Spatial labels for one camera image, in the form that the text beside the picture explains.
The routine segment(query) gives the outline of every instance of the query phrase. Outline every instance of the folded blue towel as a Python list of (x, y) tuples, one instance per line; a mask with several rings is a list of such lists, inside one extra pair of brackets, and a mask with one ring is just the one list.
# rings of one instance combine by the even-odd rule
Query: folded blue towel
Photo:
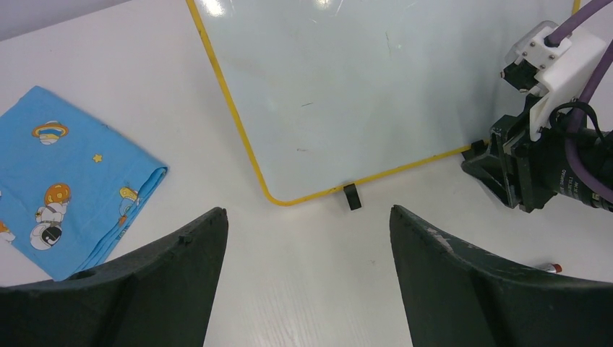
[(104, 262), (166, 170), (34, 87), (0, 117), (0, 239), (63, 280)]

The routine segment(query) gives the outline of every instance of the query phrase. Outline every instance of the whiteboard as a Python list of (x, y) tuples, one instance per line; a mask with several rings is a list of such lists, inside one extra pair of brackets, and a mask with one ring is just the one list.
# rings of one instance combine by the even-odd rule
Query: whiteboard
[(495, 120), (523, 108), (500, 79), (505, 54), (573, 7), (573, 0), (195, 1), (187, 0), (196, 26), (204, 23), (203, 43), (262, 188), (279, 205), (487, 137)]

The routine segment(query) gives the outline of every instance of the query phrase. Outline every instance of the yellow whiteboard frame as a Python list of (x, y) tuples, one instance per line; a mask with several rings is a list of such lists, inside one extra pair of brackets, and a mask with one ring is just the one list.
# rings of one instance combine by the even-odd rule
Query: yellow whiteboard frame
[[(291, 201), (282, 201), (282, 200), (276, 199), (274, 196), (271, 195), (270, 191), (268, 190), (268, 186), (266, 185), (266, 181), (264, 180), (264, 175), (262, 174), (262, 171), (260, 170), (260, 165), (257, 163), (257, 160), (255, 158), (253, 148), (251, 147), (251, 143), (249, 142), (249, 138), (247, 137), (247, 132), (245, 131), (243, 122), (241, 121), (241, 117), (239, 116), (239, 111), (236, 109), (236, 105), (234, 104), (234, 100), (232, 99), (232, 94), (230, 94), (230, 88), (228, 88), (228, 83), (226, 82), (226, 79), (224, 78), (223, 73), (221, 71), (221, 66), (219, 65), (219, 61), (217, 60), (215, 51), (213, 50), (213, 45), (210, 42), (209, 35), (207, 34), (204, 23), (202, 22), (202, 17), (200, 16), (200, 13), (198, 12), (198, 7), (196, 6), (194, 0), (186, 0), (186, 2), (187, 2), (187, 7), (189, 8), (189, 12), (192, 14), (192, 19), (194, 20), (194, 24), (196, 25), (196, 28), (198, 29), (198, 34), (200, 35), (202, 44), (204, 45), (205, 50), (207, 51), (207, 55), (209, 56), (210, 63), (213, 66), (213, 71), (215, 72), (215, 77), (217, 77), (217, 81), (219, 82), (219, 87), (221, 88), (223, 97), (226, 99), (226, 103), (228, 104), (228, 108), (230, 109), (230, 113), (232, 114), (232, 118), (234, 119), (234, 123), (236, 124), (236, 128), (238, 129), (239, 135), (241, 136), (241, 140), (243, 141), (243, 146), (245, 147), (245, 150), (247, 151), (247, 155), (249, 156), (249, 161), (251, 162), (251, 165), (253, 166), (253, 170), (255, 171), (257, 180), (260, 183), (260, 186), (262, 187), (262, 191), (264, 192), (264, 195), (266, 196), (266, 198), (275, 205), (292, 206), (292, 205), (297, 205), (301, 202), (313, 200), (318, 197), (323, 197), (328, 194), (342, 191), (344, 186), (346, 186), (349, 183), (344, 184), (342, 186), (337, 186), (334, 188), (326, 189), (321, 192), (317, 192), (317, 193), (307, 195), (305, 197), (301, 197), (301, 198), (291, 200)], [(573, 14), (580, 9), (580, 5), (581, 5), (581, 0), (575, 0), (575, 2), (573, 3)], [(470, 149), (471, 149), (470, 145), (460, 147), (457, 150), (451, 150), (449, 152), (435, 155), (433, 157), (426, 158), (426, 159), (417, 161), (415, 163), (398, 166), (397, 168), (383, 171), (382, 173), (378, 173), (376, 175), (358, 179), (357, 181), (354, 181), (353, 183), (355, 185), (368, 183), (376, 179), (381, 179), (389, 175), (397, 174), (401, 171), (408, 170), (410, 168), (415, 168), (417, 166), (431, 163), (439, 159), (450, 157), (451, 155), (460, 154)]]

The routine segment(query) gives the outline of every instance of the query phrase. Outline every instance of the astronaut print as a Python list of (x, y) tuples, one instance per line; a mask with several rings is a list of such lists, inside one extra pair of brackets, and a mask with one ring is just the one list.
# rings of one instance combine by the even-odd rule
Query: astronaut print
[(61, 222), (67, 212), (70, 202), (70, 187), (64, 183), (57, 183), (47, 189), (43, 207), (39, 207), (34, 214), (37, 226), (30, 233), (32, 247), (45, 251), (53, 247), (61, 238)]
[(138, 206), (140, 199), (138, 197), (138, 191), (129, 187), (122, 187), (119, 190), (119, 196), (121, 197), (121, 203), (119, 204), (119, 226), (122, 226), (126, 223), (128, 211), (130, 211), (134, 205)]
[(11, 232), (9, 227), (7, 227), (2, 220), (0, 220), (0, 239), (5, 240), (8, 243), (13, 242), (15, 240), (15, 235)]

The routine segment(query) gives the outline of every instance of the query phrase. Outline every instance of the marker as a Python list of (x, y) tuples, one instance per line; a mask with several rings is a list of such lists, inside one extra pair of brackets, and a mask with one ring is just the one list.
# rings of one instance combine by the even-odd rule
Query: marker
[(535, 267), (535, 269), (541, 271), (547, 271), (548, 273), (561, 273), (562, 266), (560, 264), (543, 264), (541, 266)]

